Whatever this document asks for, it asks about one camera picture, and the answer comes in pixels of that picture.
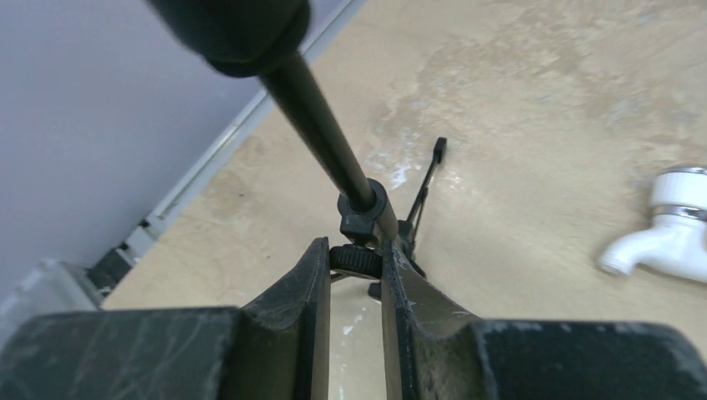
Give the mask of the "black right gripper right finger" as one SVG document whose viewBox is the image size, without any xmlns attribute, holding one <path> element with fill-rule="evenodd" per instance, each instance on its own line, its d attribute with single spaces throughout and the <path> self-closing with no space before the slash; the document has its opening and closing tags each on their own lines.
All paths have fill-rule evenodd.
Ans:
<svg viewBox="0 0 707 400">
<path fill-rule="evenodd" d="M 703 399 L 706 367 L 677 330 L 645 322 L 484 319 L 382 248 L 390 399 Z"/>
</svg>

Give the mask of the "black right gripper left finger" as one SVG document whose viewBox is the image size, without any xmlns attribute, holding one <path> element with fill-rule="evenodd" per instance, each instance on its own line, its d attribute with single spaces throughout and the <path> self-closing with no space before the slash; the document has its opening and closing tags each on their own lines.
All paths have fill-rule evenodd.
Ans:
<svg viewBox="0 0 707 400">
<path fill-rule="evenodd" d="M 325 399 L 329 245 L 244 307 L 68 312 L 1 352 L 4 399 Z"/>
</svg>

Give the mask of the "black tripod shock mount stand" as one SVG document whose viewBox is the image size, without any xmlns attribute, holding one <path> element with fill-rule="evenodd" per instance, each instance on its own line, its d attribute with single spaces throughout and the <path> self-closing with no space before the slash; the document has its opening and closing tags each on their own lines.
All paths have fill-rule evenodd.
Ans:
<svg viewBox="0 0 707 400">
<path fill-rule="evenodd" d="M 340 232 L 348 239 L 333 247 L 333 281 L 369 280 L 369 296 L 381 297 L 387 241 L 397 243 L 410 263 L 429 184 L 444 160 L 447 140 L 439 137 L 408 216 L 396 218 L 384 187 L 365 176 L 299 46 L 310 24 L 307 1 L 172 0 L 151 7 L 182 45 L 215 71 L 231 78 L 256 77 L 327 173 L 339 197 Z"/>
</svg>

